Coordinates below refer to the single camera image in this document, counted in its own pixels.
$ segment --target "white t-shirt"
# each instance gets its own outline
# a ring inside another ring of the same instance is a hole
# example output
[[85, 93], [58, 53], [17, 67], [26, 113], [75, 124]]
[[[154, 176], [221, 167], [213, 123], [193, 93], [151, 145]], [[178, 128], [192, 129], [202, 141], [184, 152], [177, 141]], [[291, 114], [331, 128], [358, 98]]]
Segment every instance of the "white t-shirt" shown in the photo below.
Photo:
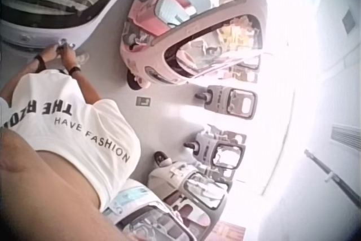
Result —
[[0, 98], [1, 126], [20, 134], [34, 150], [72, 163], [99, 195], [100, 211], [121, 190], [140, 158], [140, 142], [117, 104], [85, 103], [76, 80], [46, 70], [21, 78], [12, 107]]

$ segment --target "wall vent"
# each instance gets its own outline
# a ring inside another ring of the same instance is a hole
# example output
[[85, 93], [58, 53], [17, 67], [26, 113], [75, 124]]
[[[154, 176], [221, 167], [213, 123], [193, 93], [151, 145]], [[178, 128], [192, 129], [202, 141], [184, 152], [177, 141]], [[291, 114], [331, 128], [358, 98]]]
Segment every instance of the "wall vent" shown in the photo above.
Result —
[[361, 151], [361, 130], [358, 128], [344, 125], [333, 125], [331, 139]]
[[350, 10], [347, 11], [345, 17], [342, 19], [347, 35], [355, 28], [356, 22]]

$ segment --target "car headlight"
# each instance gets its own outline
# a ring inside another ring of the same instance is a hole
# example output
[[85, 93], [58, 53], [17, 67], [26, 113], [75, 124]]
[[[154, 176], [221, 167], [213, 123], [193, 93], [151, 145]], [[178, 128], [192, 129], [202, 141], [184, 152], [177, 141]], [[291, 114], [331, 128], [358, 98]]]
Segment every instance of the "car headlight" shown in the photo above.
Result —
[[133, 22], [127, 21], [124, 24], [122, 39], [128, 46], [146, 45], [154, 39], [154, 36], [145, 32]]
[[174, 84], [170, 80], [168, 80], [165, 77], [161, 76], [156, 70], [154, 70], [150, 66], [146, 66], [144, 70], [145, 70], [147, 75], [149, 75], [150, 77], [152, 77], [155, 80], [158, 80], [158, 81], [160, 81], [162, 83], [165, 83], [165, 84]]

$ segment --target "bracelet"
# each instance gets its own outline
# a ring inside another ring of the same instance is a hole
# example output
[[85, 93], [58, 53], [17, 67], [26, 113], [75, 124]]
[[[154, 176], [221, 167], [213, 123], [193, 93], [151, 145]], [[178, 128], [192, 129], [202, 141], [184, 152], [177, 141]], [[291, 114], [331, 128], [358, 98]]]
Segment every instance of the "bracelet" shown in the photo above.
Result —
[[69, 73], [69, 75], [70, 76], [72, 76], [72, 74], [74, 73], [74, 72], [77, 72], [77, 71], [81, 71], [81, 69], [78, 67], [78, 66], [74, 66], [73, 68], [71, 68], [69, 71], [68, 71], [68, 73]]
[[46, 70], [45, 61], [42, 56], [36, 55], [34, 59], [37, 59], [39, 61], [38, 68], [36, 69], [35, 73], [40, 73], [44, 70]]

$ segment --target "small sign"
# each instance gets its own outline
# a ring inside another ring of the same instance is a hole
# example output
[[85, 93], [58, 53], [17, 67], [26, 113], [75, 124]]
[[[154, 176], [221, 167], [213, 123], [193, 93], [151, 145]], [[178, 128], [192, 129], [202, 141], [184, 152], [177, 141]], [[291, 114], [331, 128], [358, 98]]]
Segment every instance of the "small sign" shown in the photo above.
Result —
[[137, 102], [135, 103], [137, 107], [150, 107], [151, 99], [149, 97], [137, 97]]

